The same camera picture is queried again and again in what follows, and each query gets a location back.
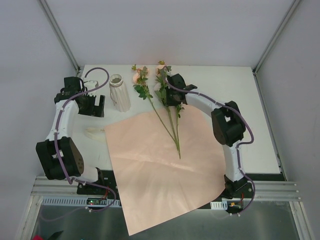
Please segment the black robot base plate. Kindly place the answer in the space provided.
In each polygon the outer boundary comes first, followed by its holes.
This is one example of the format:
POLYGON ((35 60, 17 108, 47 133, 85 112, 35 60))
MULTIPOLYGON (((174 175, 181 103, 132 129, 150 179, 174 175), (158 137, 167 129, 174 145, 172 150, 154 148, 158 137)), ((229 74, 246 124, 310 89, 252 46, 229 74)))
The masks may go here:
MULTIPOLYGON (((243 211, 248 204, 245 203, 245 199, 252 201, 255 198, 256 187, 253 182, 248 180, 247 177, 243 177, 241 180, 231 182, 226 177, 225 189, 215 199, 215 201, 222 202, 223 207, 228 213, 239 213, 243 211)), ((93 186, 91 184, 79 183, 76 193, 78 195, 93 195, 95 196, 94 204, 102 204, 106 200, 119 200, 120 194, 117 189, 117 182, 113 170, 98 170, 97 185, 104 186, 101 188, 93 186)))

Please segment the cream printed ribbon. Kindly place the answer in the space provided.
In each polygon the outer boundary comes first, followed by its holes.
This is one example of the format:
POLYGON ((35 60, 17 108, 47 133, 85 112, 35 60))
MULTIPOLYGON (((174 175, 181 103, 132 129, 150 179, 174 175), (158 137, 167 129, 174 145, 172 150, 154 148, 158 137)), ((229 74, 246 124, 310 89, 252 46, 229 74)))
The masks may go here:
POLYGON ((84 130, 84 135, 94 141, 98 141, 101 143, 106 142, 105 130, 103 128, 88 127, 84 130))

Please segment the pale pink rose stem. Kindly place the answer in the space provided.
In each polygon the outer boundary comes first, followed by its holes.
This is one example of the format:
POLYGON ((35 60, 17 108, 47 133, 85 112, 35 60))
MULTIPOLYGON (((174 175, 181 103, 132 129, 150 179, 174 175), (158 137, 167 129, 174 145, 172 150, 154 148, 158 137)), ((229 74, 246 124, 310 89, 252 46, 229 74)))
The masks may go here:
POLYGON ((171 107, 168 105, 167 97, 166 97, 166 88, 164 84, 157 82, 153 90, 158 100, 162 103, 162 105, 164 106, 168 114, 169 123, 170 123, 172 134, 173 134, 173 140, 174 140, 176 149, 180 154, 181 148, 180 148, 180 138, 179 138, 179 118, 180 118, 181 106, 178 105, 175 107, 171 107))

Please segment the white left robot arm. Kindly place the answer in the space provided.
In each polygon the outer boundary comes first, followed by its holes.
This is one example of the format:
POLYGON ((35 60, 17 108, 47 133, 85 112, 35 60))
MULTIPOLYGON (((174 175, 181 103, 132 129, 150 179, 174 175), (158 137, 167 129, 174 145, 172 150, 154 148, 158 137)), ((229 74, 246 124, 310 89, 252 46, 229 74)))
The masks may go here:
POLYGON ((85 166, 84 159, 72 140, 76 115, 104 117, 105 96, 99 97, 87 93, 88 88, 79 77, 64 78, 64 87, 54 98, 55 117, 51 130, 44 141, 36 144, 36 153, 49 180, 89 182, 88 188, 99 195, 105 191, 106 183, 102 180, 99 168, 85 166))

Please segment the peach wrapping paper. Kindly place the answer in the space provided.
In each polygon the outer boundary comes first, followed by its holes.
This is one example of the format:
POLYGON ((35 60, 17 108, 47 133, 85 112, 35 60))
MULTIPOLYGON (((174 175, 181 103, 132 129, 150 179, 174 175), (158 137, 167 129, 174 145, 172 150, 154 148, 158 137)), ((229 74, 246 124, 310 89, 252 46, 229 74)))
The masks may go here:
POLYGON ((225 188, 223 148, 205 115, 185 106, 179 148, 165 130, 169 124, 161 108, 104 128, 129 235, 202 207, 225 188))

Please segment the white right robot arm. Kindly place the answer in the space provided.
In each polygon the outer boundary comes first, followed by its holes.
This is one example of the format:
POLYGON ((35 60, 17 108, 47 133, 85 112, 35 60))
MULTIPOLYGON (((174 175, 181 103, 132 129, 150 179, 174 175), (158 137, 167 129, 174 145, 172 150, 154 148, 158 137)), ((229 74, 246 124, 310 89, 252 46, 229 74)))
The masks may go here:
POLYGON ((241 167, 242 157, 239 144, 244 138, 246 125, 234 101, 219 103, 198 92, 193 84, 186 85, 180 74, 167 76, 165 83, 167 102, 170 106, 191 105, 211 117, 213 135, 222 145, 225 160, 225 189, 221 196, 232 199, 242 193, 248 183, 241 167))

